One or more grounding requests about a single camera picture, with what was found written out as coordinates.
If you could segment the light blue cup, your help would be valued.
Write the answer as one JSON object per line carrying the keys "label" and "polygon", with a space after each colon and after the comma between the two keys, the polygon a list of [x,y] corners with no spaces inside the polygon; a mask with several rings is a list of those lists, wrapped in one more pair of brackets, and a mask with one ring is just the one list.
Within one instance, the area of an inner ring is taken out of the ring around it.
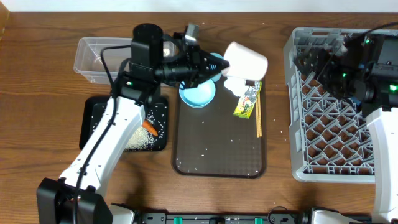
{"label": "light blue cup", "polygon": [[[223,58],[223,56],[220,55],[220,54],[218,54],[218,53],[212,52],[211,54],[214,55],[215,57]],[[217,81],[221,78],[221,75],[222,75],[222,73],[219,73],[219,74],[213,76],[211,79],[212,79],[214,82],[217,82]]]}

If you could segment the light blue bowl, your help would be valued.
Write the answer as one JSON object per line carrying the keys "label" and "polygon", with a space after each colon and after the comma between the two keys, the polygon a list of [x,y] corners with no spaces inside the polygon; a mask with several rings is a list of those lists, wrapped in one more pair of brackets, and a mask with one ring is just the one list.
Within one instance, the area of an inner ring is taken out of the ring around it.
{"label": "light blue bowl", "polygon": [[196,88],[186,88],[184,82],[179,86],[181,100],[192,108],[203,108],[215,97],[216,87],[212,79],[209,79]]}

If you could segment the pink cup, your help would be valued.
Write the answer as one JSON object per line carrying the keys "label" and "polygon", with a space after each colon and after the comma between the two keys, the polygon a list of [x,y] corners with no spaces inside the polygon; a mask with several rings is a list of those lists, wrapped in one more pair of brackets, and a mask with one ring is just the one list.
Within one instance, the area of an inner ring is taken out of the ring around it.
{"label": "pink cup", "polygon": [[229,62],[229,67],[222,71],[226,77],[259,81],[264,78],[269,67],[265,56],[237,42],[228,45],[223,58]]}

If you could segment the orange carrot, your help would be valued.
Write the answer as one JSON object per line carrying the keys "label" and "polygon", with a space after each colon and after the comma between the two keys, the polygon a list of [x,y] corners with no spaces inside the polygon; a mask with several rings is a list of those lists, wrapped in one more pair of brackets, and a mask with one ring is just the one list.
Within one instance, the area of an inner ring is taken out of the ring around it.
{"label": "orange carrot", "polygon": [[145,120],[145,121],[143,122],[142,127],[143,127],[146,131],[148,131],[149,133],[151,133],[152,135],[158,136],[157,130],[155,129],[155,127],[153,127],[153,125],[152,125],[148,120]]}

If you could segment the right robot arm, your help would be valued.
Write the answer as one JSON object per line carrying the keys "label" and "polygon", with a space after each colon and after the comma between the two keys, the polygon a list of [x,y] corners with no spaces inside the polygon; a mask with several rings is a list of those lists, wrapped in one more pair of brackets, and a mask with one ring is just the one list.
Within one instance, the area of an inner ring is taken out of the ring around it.
{"label": "right robot arm", "polygon": [[294,64],[366,118],[376,168],[374,223],[397,223],[397,37],[369,30],[336,50],[307,47]]}

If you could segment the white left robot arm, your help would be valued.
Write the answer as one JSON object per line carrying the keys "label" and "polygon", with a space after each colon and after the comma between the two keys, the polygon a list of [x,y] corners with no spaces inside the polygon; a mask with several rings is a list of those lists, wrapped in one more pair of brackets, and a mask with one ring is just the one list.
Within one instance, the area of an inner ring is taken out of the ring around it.
{"label": "white left robot arm", "polygon": [[133,223],[125,205],[105,202],[111,175],[124,149],[140,128],[161,84],[196,88],[229,67],[228,61],[202,50],[198,26],[168,35],[155,24],[133,30],[131,56],[110,78],[111,95],[95,131],[57,180],[45,178],[37,188],[41,223]]}

